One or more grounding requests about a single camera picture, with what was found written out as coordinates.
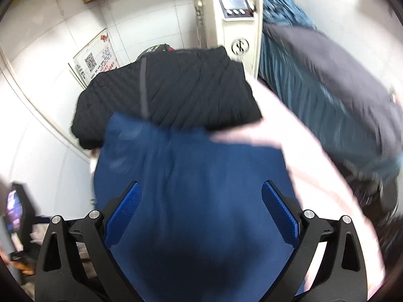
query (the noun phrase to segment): qr code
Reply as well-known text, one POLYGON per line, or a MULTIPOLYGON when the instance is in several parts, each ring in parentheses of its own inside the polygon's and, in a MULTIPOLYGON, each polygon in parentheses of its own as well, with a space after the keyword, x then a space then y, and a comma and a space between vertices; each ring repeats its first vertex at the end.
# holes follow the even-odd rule
POLYGON ((85 58, 85 63, 87 64, 87 67, 88 67, 89 71, 91 71, 91 72, 96 67, 97 63, 95 62, 92 52, 88 55, 88 57, 85 58))

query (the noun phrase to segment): blue clothing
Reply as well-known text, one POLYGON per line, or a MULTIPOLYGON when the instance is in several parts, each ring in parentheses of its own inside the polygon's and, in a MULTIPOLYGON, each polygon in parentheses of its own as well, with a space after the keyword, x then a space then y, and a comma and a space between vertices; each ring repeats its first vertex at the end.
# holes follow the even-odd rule
POLYGON ((263 21, 278 26, 303 26, 316 29, 294 0, 263 0, 263 21))
POLYGON ((141 202, 111 252, 146 302, 257 302, 293 251, 261 197, 295 198, 283 155, 115 114, 94 176, 101 209, 131 181, 141 202))

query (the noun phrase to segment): white wall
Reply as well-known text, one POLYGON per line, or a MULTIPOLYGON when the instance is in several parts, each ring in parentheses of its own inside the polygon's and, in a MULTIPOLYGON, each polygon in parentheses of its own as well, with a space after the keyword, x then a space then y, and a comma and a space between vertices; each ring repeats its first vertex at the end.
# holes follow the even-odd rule
POLYGON ((197 47, 192 0, 105 0, 100 8, 121 65, 156 44, 197 47))
MULTIPOLYGON (((120 65, 146 48, 197 46, 192 0, 23 0, 0 22, 0 43, 24 93, 73 138, 81 86, 67 63, 107 27, 120 65)), ((82 217, 92 207, 89 160, 9 85, 0 63, 0 176, 26 182, 40 213, 82 217)))
MULTIPOLYGON (((23 0, 0 23, 21 89, 71 136, 82 88, 67 63, 104 27, 98 2, 82 0, 23 0)), ((27 183, 43 215, 85 216, 93 199, 89 159, 22 102, 3 62, 0 68, 0 176, 27 183)))
POLYGON ((386 0, 295 0, 318 29, 403 93, 403 27, 386 0))

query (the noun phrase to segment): teal fabric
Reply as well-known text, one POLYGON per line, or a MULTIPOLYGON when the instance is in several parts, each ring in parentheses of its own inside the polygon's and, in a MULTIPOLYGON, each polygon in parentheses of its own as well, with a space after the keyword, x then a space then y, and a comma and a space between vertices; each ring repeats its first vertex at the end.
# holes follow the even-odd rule
POLYGON ((313 21, 294 0, 263 0, 263 21, 279 26, 303 26, 315 29, 313 21))
POLYGON ((361 176, 387 182, 399 170, 401 156, 382 158, 375 138, 321 82, 263 32, 259 76, 319 139, 337 161, 361 176))

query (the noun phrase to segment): control panel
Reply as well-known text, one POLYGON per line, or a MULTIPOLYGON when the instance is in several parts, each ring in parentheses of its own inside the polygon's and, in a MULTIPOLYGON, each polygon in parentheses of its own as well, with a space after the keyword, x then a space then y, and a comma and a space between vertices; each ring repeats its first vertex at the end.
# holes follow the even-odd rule
POLYGON ((220 0, 225 18, 253 18, 253 10, 247 0, 220 0))

